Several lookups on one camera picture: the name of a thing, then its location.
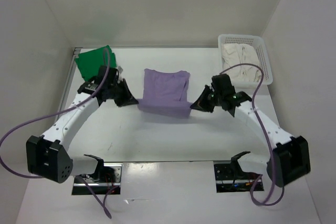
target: green cloth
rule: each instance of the green cloth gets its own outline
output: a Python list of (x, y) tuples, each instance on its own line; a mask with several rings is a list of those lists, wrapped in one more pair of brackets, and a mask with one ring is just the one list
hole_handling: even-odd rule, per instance
[[(79, 54), (79, 58), (75, 59), (75, 62), (78, 66), (78, 69), (85, 81), (88, 81), (91, 77), (96, 76), (98, 74), (99, 67), (101, 65), (104, 65), (104, 59), (103, 59), (103, 51), (105, 47), (98, 48), (89, 52), (83, 52), (82, 54)], [(109, 46), (106, 46), (106, 48), (110, 51), (110, 67), (116, 68), (116, 55), (112, 53), (112, 50)]]

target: white cloth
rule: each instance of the white cloth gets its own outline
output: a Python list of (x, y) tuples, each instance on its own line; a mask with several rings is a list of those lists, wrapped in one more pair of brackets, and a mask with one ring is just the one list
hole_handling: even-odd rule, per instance
[[(248, 44), (222, 44), (223, 69), (240, 63), (251, 63), (260, 66), (255, 49)], [(225, 72), (235, 81), (258, 82), (261, 78), (259, 69), (252, 66), (239, 66)]]

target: white table surface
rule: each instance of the white table surface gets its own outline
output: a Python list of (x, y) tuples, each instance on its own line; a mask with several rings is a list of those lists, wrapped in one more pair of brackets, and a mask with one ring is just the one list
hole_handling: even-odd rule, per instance
[[(112, 50), (136, 98), (142, 97), (144, 68), (190, 72), (191, 102), (218, 73), (214, 48)], [(82, 82), (76, 69), (67, 105)], [(277, 122), (267, 87), (256, 102)], [(206, 161), (229, 159), (245, 150), (266, 151), (248, 129), (220, 109), (213, 114), (193, 111), (190, 119), (175, 121), (145, 114), (136, 106), (117, 108), (108, 101), (78, 132), (69, 154), (90, 153), (118, 162)], [(249, 193), (216, 193), (213, 162), (125, 163), (121, 195), (108, 197), (112, 220), (92, 196), (71, 196), (72, 182), (31, 179), (17, 223), (320, 223), (305, 178), (286, 186), (277, 206), (257, 207)], [(266, 192), (269, 184), (265, 177)], [(255, 195), (262, 199), (266, 192)], [(277, 189), (273, 198), (279, 194)]]

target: cable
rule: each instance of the cable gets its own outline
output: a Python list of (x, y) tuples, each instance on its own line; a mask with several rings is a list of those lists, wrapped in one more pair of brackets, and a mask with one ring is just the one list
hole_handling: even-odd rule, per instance
[[(103, 50), (103, 57), (105, 58), (105, 54), (107, 52), (107, 56), (108, 56), (108, 66), (110, 65), (110, 60), (111, 60), (111, 57), (110, 57), (110, 52), (108, 51), (107, 48), (104, 48)], [(86, 98), (84, 101), (66, 109), (66, 110), (63, 110), (63, 111), (59, 111), (59, 112), (56, 112), (54, 114), (50, 114), (50, 115), (44, 115), (44, 116), (41, 116), (39, 118), (35, 118), (35, 119), (32, 119), (32, 120), (29, 120), (27, 122), (24, 122), (22, 124), (19, 124), (18, 126), (15, 126), (14, 128), (12, 128), (11, 130), (9, 130), (0, 140), (0, 147), (1, 145), (3, 144), (3, 142), (5, 141), (5, 139), (10, 135), (12, 134), (14, 131), (16, 131), (17, 129), (23, 127), (23, 126), (26, 126), (28, 124), (31, 124), (31, 123), (35, 123), (35, 122), (38, 122), (40, 120), (43, 120), (43, 119), (47, 119), (47, 118), (51, 118), (53, 116), (56, 116), (56, 115), (61, 115), (61, 114), (64, 114), (64, 113), (67, 113), (67, 112), (70, 112), (72, 110), (75, 110), (77, 107), (79, 106), (82, 106), (83, 104), (85, 104), (86, 102), (88, 102), (91, 98), (93, 98), (101, 89), (101, 87), (103, 86), (106, 78), (107, 78), (107, 75), (109, 73), (109, 69), (110, 68), (106, 68), (106, 72), (105, 72), (105, 75), (101, 81), (101, 83), (99, 84), (99, 86), (97, 87), (97, 89), (94, 91), (94, 93), (92, 93), (92, 95), (90, 95), (88, 98)], [(21, 173), (18, 173), (12, 169), (10, 169), (3, 161), (3, 159), (1, 158), (0, 156), (0, 164), (7, 170), (9, 171), (10, 173), (16, 175), (16, 176), (19, 176), (19, 177), (22, 177), (22, 178), (42, 178), (40, 176), (30, 176), (30, 175), (25, 175), (25, 174), (21, 174)]]
[(233, 181), (232, 181), (232, 184), (230, 186), (230, 190), (232, 190), (234, 187), (235, 187), (235, 182), (236, 182), (236, 174), (233, 172)]
[(272, 204), (266, 204), (266, 203), (269, 201), (269, 199), (271, 198), (271, 196), (272, 196), (272, 194), (273, 194), (273, 192), (274, 192), (274, 188), (275, 188), (275, 180), (276, 180), (275, 161), (274, 161), (274, 155), (273, 155), (273, 149), (272, 149), (271, 142), (270, 142), (270, 140), (269, 140), (269, 137), (268, 137), (267, 131), (266, 131), (266, 129), (265, 129), (265, 126), (264, 126), (264, 124), (262, 123), (262, 120), (261, 120), (261, 118), (260, 118), (260, 116), (259, 116), (259, 114), (258, 114), (258, 112), (257, 112), (257, 110), (256, 110), (256, 106), (255, 106), (255, 98), (256, 98), (256, 94), (257, 94), (257, 92), (258, 92), (258, 90), (259, 90), (259, 88), (260, 88), (260, 86), (261, 86), (261, 84), (262, 84), (262, 81), (264, 80), (264, 72), (263, 72), (263, 70), (261, 69), (260, 66), (257, 66), (257, 65), (255, 65), (255, 64), (250, 64), (250, 63), (240, 63), (240, 64), (237, 64), (237, 65), (234, 65), (234, 66), (232, 66), (232, 67), (229, 67), (229, 68), (225, 69), (224, 71), (220, 72), (220, 74), (225, 73), (226, 71), (228, 71), (228, 70), (230, 70), (230, 69), (232, 69), (232, 68), (239, 67), (239, 66), (252, 66), (252, 67), (255, 67), (255, 68), (259, 69), (260, 72), (261, 72), (261, 79), (260, 79), (260, 82), (258, 83), (258, 86), (257, 86), (257, 88), (256, 88), (256, 90), (254, 91), (253, 96), (252, 96), (252, 108), (253, 108), (253, 110), (255, 111), (255, 115), (256, 115), (256, 117), (257, 117), (257, 120), (258, 120), (258, 122), (259, 122), (259, 124), (260, 124), (260, 127), (261, 127), (261, 129), (262, 129), (262, 132), (263, 132), (264, 135), (265, 135), (265, 139), (266, 139), (266, 142), (267, 142), (267, 146), (268, 146), (268, 150), (269, 150), (269, 154), (270, 154), (271, 165), (272, 165), (272, 178), (271, 178), (271, 180), (272, 180), (272, 184), (271, 184), (271, 188), (270, 188), (270, 190), (269, 190), (269, 193), (268, 193), (267, 197), (266, 197), (263, 201), (261, 201), (261, 202), (260, 202), (259, 200), (257, 200), (257, 199), (254, 197), (253, 192), (254, 192), (255, 187), (257, 186), (258, 180), (261, 179), (261, 177), (262, 177), (262, 175), (260, 175), (260, 176), (253, 182), (253, 185), (252, 185), (251, 190), (250, 190), (250, 195), (251, 195), (251, 200), (252, 200), (252, 202), (253, 202), (255, 205), (257, 205), (257, 206), (273, 206), (273, 205), (275, 205), (275, 204), (277, 204), (277, 203), (280, 202), (280, 200), (282, 199), (283, 195), (280, 196), (280, 198), (279, 198), (280, 200), (277, 200), (277, 201), (275, 201), (275, 202), (272, 203)]
[(106, 185), (107, 185), (107, 191), (110, 190), (109, 182), (107, 181), (107, 176), (105, 175)]
[(105, 194), (105, 196), (104, 196), (104, 200), (103, 200), (103, 205), (104, 205), (104, 207), (106, 207), (105, 206), (105, 203), (106, 203), (106, 199), (107, 199), (107, 196), (109, 195), (109, 194), (111, 194), (116, 188), (118, 188), (119, 186), (114, 186), (113, 188), (111, 188), (106, 194)]
[(105, 56), (103, 55), (103, 62), (104, 62), (104, 66), (107, 66), (106, 65), (106, 60), (105, 60)]
[[(255, 190), (257, 184), (258, 184), (258, 181), (261, 179), (261, 177), (262, 177), (262, 175), (259, 175), (259, 176), (256, 178), (256, 180), (254, 181), (254, 183), (252, 184), (252, 187), (251, 187), (251, 190), (250, 190), (250, 195), (251, 195), (251, 197), (253, 197), (253, 192), (254, 192), (254, 190)], [(279, 203), (279, 202), (282, 200), (282, 198), (284, 197), (284, 194), (285, 194), (285, 187), (283, 186), (283, 187), (282, 187), (282, 191), (281, 191), (281, 195), (280, 195), (280, 197), (279, 197), (276, 201), (274, 201), (273, 203), (268, 203), (268, 204), (265, 203), (265, 204), (263, 204), (263, 206), (271, 207), (271, 206), (276, 205), (277, 203)]]
[(85, 186), (88, 188), (88, 190), (92, 193), (92, 195), (94, 196), (94, 198), (98, 201), (98, 203), (101, 205), (101, 207), (103, 208), (105, 214), (107, 217), (109, 217), (110, 219), (112, 219), (112, 215), (110, 213), (110, 211), (106, 208), (105, 204), (103, 204), (101, 202), (101, 200), (98, 198), (98, 196), (95, 194), (95, 192), (92, 190), (92, 188), (89, 186), (89, 184), (81, 177), (81, 176), (76, 176), (77, 179), (79, 179), (80, 181), (82, 181)]

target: red wire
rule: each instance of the red wire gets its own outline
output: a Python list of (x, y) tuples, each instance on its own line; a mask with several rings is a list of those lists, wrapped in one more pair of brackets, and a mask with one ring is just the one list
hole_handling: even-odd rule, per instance
[(109, 186), (109, 183), (107, 181), (107, 177), (106, 176), (105, 176), (105, 180), (106, 180), (106, 184), (107, 184), (107, 191), (109, 191), (110, 190), (110, 186)]
[(110, 176), (110, 179), (111, 179), (111, 184), (113, 185), (114, 183), (113, 183), (113, 181), (112, 181), (112, 176), (111, 176), (111, 174), (107, 173), (107, 175), (109, 175), (109, 176)]

